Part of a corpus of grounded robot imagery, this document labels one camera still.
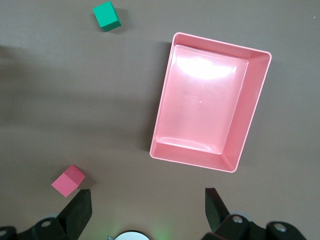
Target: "pink cube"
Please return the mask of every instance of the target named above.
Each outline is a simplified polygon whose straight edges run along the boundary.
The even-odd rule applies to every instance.
[[[69,196],[85,179],[85,175],[76,168],[75,165],[71,165],[67,170],[62,173],[51,185],[59,191],[63,196]]]

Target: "green cube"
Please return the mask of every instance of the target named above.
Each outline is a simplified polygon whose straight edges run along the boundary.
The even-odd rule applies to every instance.
[[[107,1],[94,7],[93,12],[100,28],[106,32],[121,26],[120,19],[111,1]]]

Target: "pink plastic bin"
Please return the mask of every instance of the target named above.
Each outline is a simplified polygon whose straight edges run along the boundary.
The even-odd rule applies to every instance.
[[[176,33],[151,157],[235,172],[270,62],[266,51]]]

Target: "foam block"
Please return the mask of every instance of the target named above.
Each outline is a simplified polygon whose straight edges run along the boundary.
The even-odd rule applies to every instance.
[[[111,1],[94,7],[93,12],[100,28],[106,32],[121,26],[120,19]]]
[[[77,187],[79,187],[85,177],[86,176],[76,168],[75,165],[71,165],[51,185],[63,196],[68,197]]]

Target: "pink tray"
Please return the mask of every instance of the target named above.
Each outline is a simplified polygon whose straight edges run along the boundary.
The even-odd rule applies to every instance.
[[[176,33],[151,157],[235,172],[270,62],[266,51]]]

